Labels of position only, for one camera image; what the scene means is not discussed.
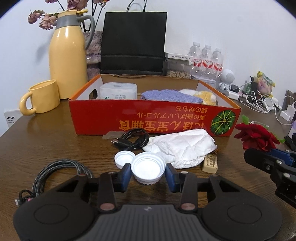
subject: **purple object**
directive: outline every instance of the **purple object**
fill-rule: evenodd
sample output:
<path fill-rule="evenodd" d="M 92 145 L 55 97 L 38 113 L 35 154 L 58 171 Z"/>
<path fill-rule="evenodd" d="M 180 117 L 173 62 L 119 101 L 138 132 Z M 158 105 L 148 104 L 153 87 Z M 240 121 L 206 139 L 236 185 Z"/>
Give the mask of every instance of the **purple object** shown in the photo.
<path fill-rule="evenodd" d="M 200 104 L 203 102 L 202 98 L 186 95 L 176 90 L 145 91 L 144 93 L 142 93 L 141 99 L 172 101 L 172 102 L 192 103 L 192 104 Z"/>

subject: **gray coiled cable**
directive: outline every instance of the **gray coiled cable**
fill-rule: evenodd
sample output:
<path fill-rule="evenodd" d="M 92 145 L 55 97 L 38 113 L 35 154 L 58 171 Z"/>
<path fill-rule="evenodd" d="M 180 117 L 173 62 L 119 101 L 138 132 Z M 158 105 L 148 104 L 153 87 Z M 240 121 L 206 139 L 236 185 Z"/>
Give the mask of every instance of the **gray coiled cable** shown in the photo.
<path fill-rule="evenodd" d="M 55 162 L 50 163 L 45 168 L 43 168 L 41 172 L 38 173 L 32 186 L 33 195 L 39 196 L 41 193 L 44 192 L 45 181 L 50 174 L 52 174 L 53 172 L 59 169 L 66 168 L 66 167 L 75 167 L 77 170 L 77 175 L 84 173 L 89 178 L 93 177 L 92 172 L 83 164 L 79 163 L 78 161 L 70 160 L 70 159 L 59 159 Z"/>

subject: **bottle label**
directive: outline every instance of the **bottle label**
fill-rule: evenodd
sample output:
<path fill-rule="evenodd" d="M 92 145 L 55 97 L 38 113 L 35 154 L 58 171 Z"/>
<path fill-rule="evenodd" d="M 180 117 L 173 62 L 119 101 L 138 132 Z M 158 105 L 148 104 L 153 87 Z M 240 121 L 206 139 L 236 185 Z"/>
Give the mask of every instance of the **bottle label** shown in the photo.
<path fill-rule="evenodd" d="M 204 59 L 202 61 L 202 65 L 205 67 L 205 68 L 208 68 L 208 69 L 211 69 L 213 67 L 213 60 L 210 60 L 210 59 Z"/>
<path fill-rule="evenodd" d="M 193 58 L 194 66 L 200 67 L 202 65 L 202 58 L 195 57 Z"/>
<path fill-rule="evenodd" d="M 220 64 L 218 62 L 213 64 L 213 69 L 214 70 L 222 71 L 222 68 L 223 68 L 223 64 Z"/>

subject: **black paper bag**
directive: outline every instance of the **black paper bag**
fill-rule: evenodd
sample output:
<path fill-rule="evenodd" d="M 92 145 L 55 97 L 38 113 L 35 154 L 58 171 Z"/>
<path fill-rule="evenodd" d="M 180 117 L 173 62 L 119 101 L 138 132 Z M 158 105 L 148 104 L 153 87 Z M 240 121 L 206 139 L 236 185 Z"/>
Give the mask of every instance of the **black paper bag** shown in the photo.
<path fill-rule="evenodd" d="M 166 12 L 107 12 L 101 73 L 161 75 L 166 18 Z"/>

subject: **white bottle cap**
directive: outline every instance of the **white bottle cap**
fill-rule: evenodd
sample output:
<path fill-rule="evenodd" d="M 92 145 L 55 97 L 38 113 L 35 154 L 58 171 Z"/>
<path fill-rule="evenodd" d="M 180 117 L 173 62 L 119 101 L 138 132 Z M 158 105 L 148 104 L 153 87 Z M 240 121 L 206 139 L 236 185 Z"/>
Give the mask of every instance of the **white bottle cap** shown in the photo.
<path fill-rule="evenodd" d="M 124 164 L 131 163 L 135 156 L 131 151 L 120 151 L 114 157 L 115 164 L 119 169 L 122 169 Z"/>
<path fill-rule="evenodd" d="M 151 185 L 157 183 L 165 172 L 165 161 L 158 154 L 143 152 L 133 159 L 131 171 L 138 182 Z"/>

